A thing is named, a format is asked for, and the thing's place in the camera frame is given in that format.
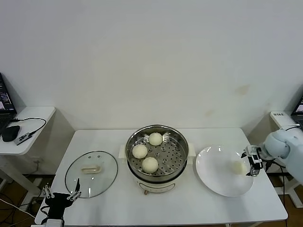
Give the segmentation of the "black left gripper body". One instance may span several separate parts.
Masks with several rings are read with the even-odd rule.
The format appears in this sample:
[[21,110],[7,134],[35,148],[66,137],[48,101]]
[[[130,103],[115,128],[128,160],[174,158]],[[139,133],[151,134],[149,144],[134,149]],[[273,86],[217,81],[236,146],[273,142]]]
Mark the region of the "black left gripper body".
[[45,203],[49,206],[49,218],[63,218],[66,208],[72,205],[72,201],[67,199],[70,195],[65,193],[53,193],[54,197],[46,198]]

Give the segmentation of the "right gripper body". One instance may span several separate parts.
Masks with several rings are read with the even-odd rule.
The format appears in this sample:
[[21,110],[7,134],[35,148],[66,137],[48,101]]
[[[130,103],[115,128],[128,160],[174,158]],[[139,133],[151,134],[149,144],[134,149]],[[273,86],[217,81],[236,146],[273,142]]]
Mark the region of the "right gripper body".
[[263,162],[260,157],[261,148],[259,146],[247,146],[245,148],[246,156],[248,157],[250,167],[263,167]]

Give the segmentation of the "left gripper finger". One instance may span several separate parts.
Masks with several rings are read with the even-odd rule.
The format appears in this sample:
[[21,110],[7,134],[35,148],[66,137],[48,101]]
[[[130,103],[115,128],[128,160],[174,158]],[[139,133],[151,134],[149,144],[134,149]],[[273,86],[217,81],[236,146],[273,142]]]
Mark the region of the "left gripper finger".
[[51,189],[48,185],[45,185],[43,188],[42,188],[42,193],[43,193],[43,196],[46,198],[46,199],[50,199],[52,197],[52,192],[51,192]]
[[74,190],[74,193],[72,193],[69,197],[67,197],[67,200],[70,201],[75,201],[81,196],[81,191],[80,191],[80,179],[78,178],[76,187]]

